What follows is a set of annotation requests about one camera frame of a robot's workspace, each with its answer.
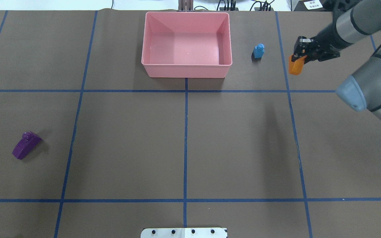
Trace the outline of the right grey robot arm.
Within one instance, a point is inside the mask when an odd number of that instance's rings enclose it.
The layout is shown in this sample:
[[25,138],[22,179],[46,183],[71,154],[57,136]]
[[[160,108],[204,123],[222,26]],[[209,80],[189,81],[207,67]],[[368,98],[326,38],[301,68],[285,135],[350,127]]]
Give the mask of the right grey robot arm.
[[305,64],[337,59],[349,49],[364,62],[335,92],[353,110],[381,121],[381,0],[333,0],[331,10],[331,23],[317,35],[298,36],[288,72],[298,75]]

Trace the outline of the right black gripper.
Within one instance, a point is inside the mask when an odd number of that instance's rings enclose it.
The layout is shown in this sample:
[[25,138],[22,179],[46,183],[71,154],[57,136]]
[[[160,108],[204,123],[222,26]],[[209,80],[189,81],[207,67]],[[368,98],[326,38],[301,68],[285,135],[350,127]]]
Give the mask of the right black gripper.
[[340,57],[340,53],[335,50],[327,49],[326,46],[320,44],[315,38],[308,39],[304,36],[298,36],[295,42],[292,54],[292,62],[304,61],[327,61]]

